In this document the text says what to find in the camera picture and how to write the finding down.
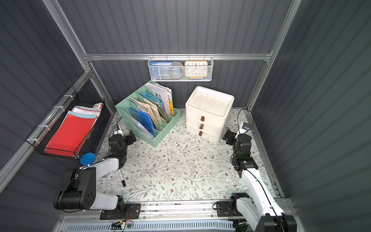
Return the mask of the white three-drawer storage unit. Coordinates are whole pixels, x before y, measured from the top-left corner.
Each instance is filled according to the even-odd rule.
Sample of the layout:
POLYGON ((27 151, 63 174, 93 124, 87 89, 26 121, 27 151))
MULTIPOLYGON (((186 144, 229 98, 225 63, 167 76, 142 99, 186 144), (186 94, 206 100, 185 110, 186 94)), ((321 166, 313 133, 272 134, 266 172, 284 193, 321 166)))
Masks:
POLYGON ((201 138, 218 143, 235 97, 202 86, 195 87, 186 102, 186 129, 201 138))

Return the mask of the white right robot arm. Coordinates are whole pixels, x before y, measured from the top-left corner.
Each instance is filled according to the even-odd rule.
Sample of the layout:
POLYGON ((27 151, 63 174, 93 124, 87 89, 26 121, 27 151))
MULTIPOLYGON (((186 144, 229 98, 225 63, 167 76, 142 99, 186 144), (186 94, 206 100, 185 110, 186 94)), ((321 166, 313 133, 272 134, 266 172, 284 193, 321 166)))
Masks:
POLYGON ((294 217, 284 212, 264 186, 258 165, 251 157, 252 137, 227 129, 222 139, 233 148, 230 163, 248 193, 232 193, 227 203, 216 203, 216 209, 245 218, 245 222, 234 225, 237 232, 296 232, 294 217))

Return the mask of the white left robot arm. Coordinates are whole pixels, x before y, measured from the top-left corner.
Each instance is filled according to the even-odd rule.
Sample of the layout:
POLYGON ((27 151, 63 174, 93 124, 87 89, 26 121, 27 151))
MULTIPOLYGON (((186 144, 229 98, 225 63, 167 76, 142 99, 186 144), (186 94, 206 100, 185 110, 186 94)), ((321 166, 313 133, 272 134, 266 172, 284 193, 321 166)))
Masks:
POLYGON ((136 142, 133 131, 122 136, 117 131, 109 138, 109 156, 95 164, 65 171, 53 206, 68 213, 79 210, 125 212, 123 197, 97 193, 96 182, 103 176, 121 169, 127 160, 128 146, 136 142))

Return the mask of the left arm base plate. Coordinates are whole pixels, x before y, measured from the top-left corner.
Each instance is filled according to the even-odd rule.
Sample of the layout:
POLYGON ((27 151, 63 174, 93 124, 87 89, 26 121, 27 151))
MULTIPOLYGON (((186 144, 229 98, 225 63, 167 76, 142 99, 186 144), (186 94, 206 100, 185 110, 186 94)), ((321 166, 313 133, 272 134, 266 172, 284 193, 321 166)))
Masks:
POLYGON ((141 211, 141 204, 125 204, 115 210, 103 210, 100 220, 138 219, 141 211))

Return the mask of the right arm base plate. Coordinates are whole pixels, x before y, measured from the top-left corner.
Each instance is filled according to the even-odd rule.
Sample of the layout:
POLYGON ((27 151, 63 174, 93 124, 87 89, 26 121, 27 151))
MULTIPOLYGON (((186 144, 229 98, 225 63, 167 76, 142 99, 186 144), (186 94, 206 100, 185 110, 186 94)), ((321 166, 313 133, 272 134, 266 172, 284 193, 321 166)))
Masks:
POLYGON ((236 217, 241 216, 235 211, 229 201, 219 201, 213 205, 213 209, 217 211, 218 217, 236 217))

